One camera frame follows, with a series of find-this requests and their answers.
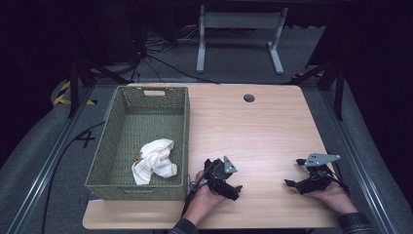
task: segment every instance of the black cable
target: black cable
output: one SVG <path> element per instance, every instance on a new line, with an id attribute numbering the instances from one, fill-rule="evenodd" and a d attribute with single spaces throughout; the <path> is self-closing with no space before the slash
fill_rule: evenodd
<path id="1" fill-rule="evenodd" d="M 46 229 L 46 228 L 45 228 L 45 227 L 46 227 L 46 218 L 47 218 L 47 214 L 48 214 L 49 199 L 50 199 L 51 192 L 52 192 L 53 181 L 54 181 L 54 179 L 55 179 L 55 174 L 56 174 L 56 171 L 57 171 L 57 167 L 58 167 L 58 165 L 59 165 L 59 163 L 60 163 L 60 161 L 61 161 L 61 158 L 63 157 L 63 154 L 66 152 L 66 150 L 69 148 L 69 146 L 70 146 L 77 138 L 85 135 L 88 131 L 90 131 L 90 130 L 92 130 L 92 129 L 94 129 L 94 128 L 96 128 L 96 127 L 98 127 L 98 126 L 100 126 L 100 125 L 102 125 L 102 124 L 104 124 L 104 123 L 105 123 L 105 121 L 103 121 L 103 122 L 101 122 L 101 123 L 99 123 L 99 124 L 93 125 L 93 126 L 87 128 L 86 130 L 82 131 L 82 132 L 81 132 L 80 134 L 78 134 L 76 137 L 72 138 L 72 139 L 70 140 L 70 142 L 69 142 L 69 143 L 64 147 L 64 149 L 61 151 L 61 154 L 58 156 L 56 166 L 55 166 L 55 168 L 54 168 L 54 170 L 53 170 L 53 172 L 52 172 L 51 180 L 50 180 L 50 182 L 49 182 L 48 195 L 47 195 L 47 197 L 46 197 L 46 204 L 45 204 L 45 208 L 44 208 L 44 211 L 43 211 L 43 222 L 42 222 L 42 232 L 41 232 L 42 234 L 45 233 L 45 229 Z"/>
<path id="2" fill-rule="evenodd" d="M 155 72 L 156 76 L 158 76 L 158 79 L 159 79 L 161 82 L 166 83 L 165 81 L 163 81 L 163 80 L 161 79 L 161 77 L 159 76 L 158 72 L 157 72 L 156 70 L 154 70 L 154 68 L 151 66 L 151 64 L 150 64 L 149 62 L 147 62 L 145 59 L 143 59 L 143 61 L 146 62 L 146 64 L 148 64 L 148 66 L 151 68 L 151 70 L 152 70 L 153 72 Z"/>
<path id="3" fill-rule="evenodd" d="M 162 61 L 162 60 L 160 60 L 160 59 L 158 59 L 158 58 L 155 58 L 155 57 L 153 57 L 153 56 L 147 55 L 147 57 L 149 57 L 149 58 L 151 58 L 151 59 L 154 59 L 154 60 L 156 60 L 156 61 L 158 61 L 158 62 L 160 62 L 160 63 L 163 63 L 163 64 L 167 65 L 168 67 L 170 67 L 170 68 L 178 71 L 179 73 L 181 73 L 181 74 L 183 74 L 183 75 L 185 75 L 185 76 L 188 76 L 188 77 L 191 77 L 191 78 L 194 78 L 194 79 L 198 79 L 198 80 L 207 81 L 207 82 L 213 83 L 213 84 L 219 84 L 219 83 L 216 82 L 216 81 L 211 81 L 211 80 L 208 80 L 208 79 L 205 79 L 205 78 L 201 78 L 201 77 L 197 77 L 197 76 L 192 76 L 192 75 L 186 74 L 185 72 L 179 70 L 178 68 L 176 68 L 176 67 L 174 67 L 174 66 L 172 66 L 172 65 L 170 65 L 170 64 L 167 64 L 166 62 L 164 62 L 164 61 Z"/>

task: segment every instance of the hand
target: hand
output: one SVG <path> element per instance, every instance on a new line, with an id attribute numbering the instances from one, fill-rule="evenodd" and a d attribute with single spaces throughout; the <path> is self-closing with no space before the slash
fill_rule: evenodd
<path id="1" fill-rule="evenodd" d="M 356 206 L 353 204 L 352 200 L 350 200 L 347 193 L 337 182 L 334 181 L 332 181 L 331 184 L 324 190 L 306 193 L 304 196 L 322 200 L 338 215 L 358 213 Z"/>
<path id="2" fill-rule="evenodd" d="M 204 171 L 197 173 L 196 180 L 200 179 Z M 182 216 L 183 218 L 188 219 L 195 226 L 198 226 L 204 218 L 206 218 L 212 210 L 223 202 L 226 198 L 221 195 L 213 194 L 207 185 L 202 186 L 191 203 L 189 204 L 188 210 Z"/>

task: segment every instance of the crumpled white towel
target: crumpled white towel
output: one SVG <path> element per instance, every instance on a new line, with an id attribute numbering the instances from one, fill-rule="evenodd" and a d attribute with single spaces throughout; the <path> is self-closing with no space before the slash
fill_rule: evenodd
<path id="1" fill-rule="evenodd" d="M 143 145 L 136 161 L 131 166 L 136 184 L 149 184 L 153 173 L 165 178 L 175 176 L 176 165 L 169 159 L 172 149 L 173 140 L 165 138 Z"/>

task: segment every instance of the sleeve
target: sleeve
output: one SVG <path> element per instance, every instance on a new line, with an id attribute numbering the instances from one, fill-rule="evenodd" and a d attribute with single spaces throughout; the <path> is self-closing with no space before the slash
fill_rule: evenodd
<path id="1" fill-rule="evenodd" d="M 350 213 L 341 215 L 338 218 L 344 234 L 375 234 L 376 231 L 371 226 L 367 217 L 363 213 Z"/>
<path id="2" fill-rule="evenodd" d="M 199 234 L 197 227 L 188 219 L 180 219 L 168 234 Z"/>

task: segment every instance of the metal stand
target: metal stand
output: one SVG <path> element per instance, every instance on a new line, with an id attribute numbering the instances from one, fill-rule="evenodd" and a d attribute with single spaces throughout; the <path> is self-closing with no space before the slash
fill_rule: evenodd
<path id="1" fill-rule="evenodd" d="M 343 100 L 343 90 L 344 90 L 344 75 L 343 67 L 341 62 L 332 61 L 326 64 L 317 66 L 316 68 L 311 69 L 310 71 L 300 75 L 295 74 L 296 78 L 292 79 L 290 82 L 283 83 L 282 85 L 298 85 L 301 82 L 310 79 L 311 77 L 319 74 L 324 71 L 319 80 L 317 87 L 321 91 L 328 91 L 331 85 L 336 81 L 336 93 L 334 99 L 334 111 L 337 115 L 337 118 L 342 121 L 341 109 L 342 109 L 342 100 Z"/>
<path id="2" fill-rule="evenodd" d="M 72 63 L 72 69 L 70 72 L 70 113 L 69 118 L 72 118 L 79 106 L 79 86 L 78 77 L 82 81 L 85 87 L 93 87 L 96 83 L 94 75 L 91 69 L 99 71 L 103 75 L 117 81 L 120 84 L 130 84 L 132 81 L 125 80 L 119 75 L 113 73 L 112 71 L 106 69 L 103 66 L 97 65 L 96 63 L 87 60 L 85 58 L 77 58 Z"/>
<path id="3" fill-rule="evenodd" d="M 282 34 L 282 27 L 286 18 L 287 8 L 281 13 L 216 13 L 206 12 L 205 6 L 201 6 L 200 12 L 200 47 L 198 50 L 197 72 L 204 72 L 206 41 L 205 29 L 210 28 L 260 28 L 275 29 L 276 35 L 272 42 L 268 42 L 268 48 L 273 59 L 274 67 L 278 74 L 283 74 L 282 63 L 277 46 Z"/>

